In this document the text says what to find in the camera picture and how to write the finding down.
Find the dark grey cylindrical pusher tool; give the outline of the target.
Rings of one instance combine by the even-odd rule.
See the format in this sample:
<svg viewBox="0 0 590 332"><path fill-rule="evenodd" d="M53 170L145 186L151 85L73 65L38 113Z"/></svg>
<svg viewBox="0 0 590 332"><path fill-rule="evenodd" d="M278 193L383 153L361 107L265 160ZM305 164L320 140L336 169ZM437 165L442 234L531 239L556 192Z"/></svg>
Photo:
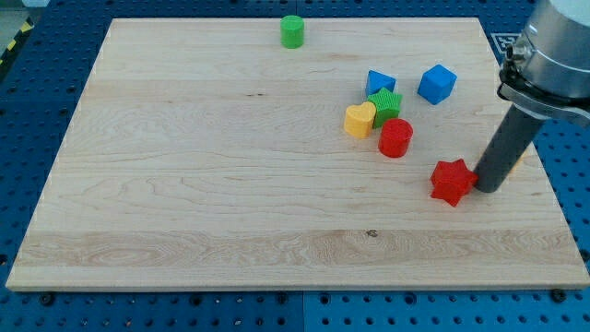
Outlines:
<svg viewBox="0 0 590 332"><path fill-rule="evenodd" d="M545 116L532 115L513 104L475 167L475 187L483 193L496 192L545 122Z"/></svg>

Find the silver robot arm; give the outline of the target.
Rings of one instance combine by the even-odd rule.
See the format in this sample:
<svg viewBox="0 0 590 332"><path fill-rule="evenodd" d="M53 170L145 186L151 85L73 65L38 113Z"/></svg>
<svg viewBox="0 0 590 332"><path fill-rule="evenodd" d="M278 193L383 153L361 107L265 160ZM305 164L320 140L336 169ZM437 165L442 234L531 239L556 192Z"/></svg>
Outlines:
<svg viewBox="0 0 590 332"><path fill-rule="evenodd" d="M497 191L548 120L589 126L589 3L544 0L505 52L498 96L511 103L474 173Z"/></svg>

